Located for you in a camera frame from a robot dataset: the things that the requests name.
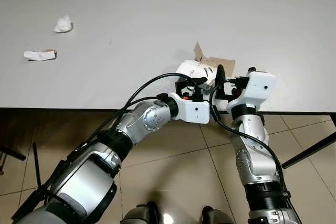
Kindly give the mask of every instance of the floor tile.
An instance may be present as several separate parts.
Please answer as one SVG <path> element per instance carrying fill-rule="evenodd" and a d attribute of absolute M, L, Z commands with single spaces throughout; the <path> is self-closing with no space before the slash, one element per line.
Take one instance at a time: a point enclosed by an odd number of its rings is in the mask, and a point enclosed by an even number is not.
<path fill-rule="evenodd" d="M 279 115 L 264 115 L 265 129 L 268 134 L 273 134 L 288 130 L 288 127 Z"/>
<path fill-rule="evenodd" d="M 271 137 L 270 147 L 282 163 L 302 151 L 290 132 Z M 302 223 L 336 223 L 336 202 L 309 160 L 283 171 L 286 185 L 292 194 L 291 201 Z"/>
<path fill-rule="evenodd" d="M 46 116 L 36 126 L 33 141 L 38 148 L 41 181 L 45 182 L 61 159 L 86 141 L 91 133 L 108 117 L 101 112 L 78 112 L 75 115 L 62 114 L 56 119 Z M 33 152 L 29 153 L 23 189 L 36 187 Z"/>
<path fill-rule="evenodd" d="M 119 174 L 114 178 L 114 182 L 117 186 L 117 192 L 113 198 L 113 201 L 104 212 L 98 224 L 119 224 L 122 220 L 122 205 L 121 205 L 121 188 Z"/>
<path fill-rule="evenodd" d="M 292 130 L 295 138 L 305 150 L 336 131 L 332 121 L 326 121 Z M 309 157 L 330 192 L 336 198 L 336 143 Z"/>
<path fill-rule="evenodd" d="M 265 128 L 268 134 L 288 130 L 279 115 L 264 115 Z M 229 127 L 232 124 L 232 115 L 222 115 L 223 123 Z M 208 124 L 200 124 L 208 147 L 230 143 L 230 133 L 221 128 L 211 117 Z"/>
<path fill-rule="evenodd" d="M 290 129 L 331 120 L 328 115 L 282 115 Z"/>
<path fill-rule="evenodd" d="M 26 157 L 31 141 L 31 130 L 27 125 L 27 120 L 28 118 L 21 117 L 15 122 L 12 121 L 1 139 L 1 144 L 7 145 L 7 142 L 11 142 L 8 147 Z M 3 175 L 0 175 L 0 195 L 21 191 L 26 162 L 27 159 L 21 161 L 9 155 L 0 154 L 0 166 L 3 166 L 4 172 Z"/>
<path fill-rule="evenodd" d="M 232 124 L 232 116 L 222 115 L 223 123 L 229 127 Z M 208 147 L 230 143 L 230 133 L 220 127 L 211 117 L 208 124 L 200 124 Z"/>
<path fill-rule="evenodd" d="M 117 185 L 117 192 L 114 196 L 113 201 L 109 205 L 109 207 L 105 210 L 101 219 L 97 222 L 98 224 L 119 224 L 122 219 L 122 210 L 121 210 L 121 194 L 120 194 L 120 178 L 117 175 L 114 179 L 115 184 Z M 28 198 L 28 196 L 35 189 L 22 191 L 20 205 Z M 37 208 L 43 206 L 43 202 L 40 202 Z"/>
<path fill-rule="evenodd" d="M 212 147 L 210 148 L 210 153 L 216 165 L 236 223 L 247 223 L 249 208 L 244 187 L 241 185 L 236 168 L 235 151 L 232 145 L 226 144 Z"/>
<path fill-rule="evenodd" d="M 22 191 L 19 206 L 21 206 L 26 201 L 26 199 L 28 199 L 29 195 L 31 195 L 36 189 L 37 188 L 33 188 Z M 41 206 L 43 206 L 43 201 L 41 201 L 36 208 L 40 208 Z"/>
<path fill-rule="evenodd" d="M 206 148 L 206 144 L 197 124 L 171 120 L 159 131 L 142 140 L 123 161 L 122 166 L 141 164 L 203 148 Z"/>
<path fill-rule="evenodd" d="M 10 219 L 17 210 L 20 193 L 13 193 L 0 196 L 0 223 L 10 224 Z"/>
<path fill-rule="evenodd" d="M 301 150 L 290 131 L 270 135 L 270 147 L 281 162 Z M 236 222 L 246 223 L 249 208 L 236 170 L 234 149 L 231 145 L 223 145 L 210 148 L 210 151 Z M 336 203 L 309 161 L 302 161 L 284 170 L 284 174 L 287 187 L 292 194 L 292 203 L 302 223 L 336 223 L 334 215 Z"/>
<path fill-rule="evenodd" d="M 121 191 L 124 215 L 152 200 L 174 223 L 199 223 L 206 205 L 232 216 L 208 150 L 122 168 Z"/>

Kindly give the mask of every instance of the white table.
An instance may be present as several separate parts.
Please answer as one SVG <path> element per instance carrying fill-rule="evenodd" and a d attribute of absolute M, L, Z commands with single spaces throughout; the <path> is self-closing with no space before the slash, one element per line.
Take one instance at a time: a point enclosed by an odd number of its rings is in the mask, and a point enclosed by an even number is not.
<path fill-rule="evenodd" d="M 74 29 L 55 34 L 65 14 Z M 234 75 L 277 76 L 262 111 L 336 112 L 336 0 L 0 0 L 0 108 L 118 109 L 197 41 L 236 60 Z M 23 58 L 49 48 L 56 60 Z"/>

